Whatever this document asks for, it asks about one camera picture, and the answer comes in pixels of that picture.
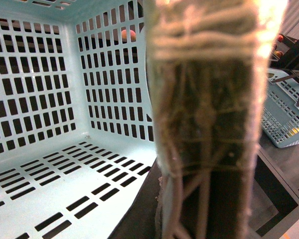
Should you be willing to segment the left gripper twine wrapped finger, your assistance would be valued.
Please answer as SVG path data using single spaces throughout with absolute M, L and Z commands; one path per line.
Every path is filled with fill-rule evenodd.
M 286 0 L 144 3 L 158 239 L 245 239 Z

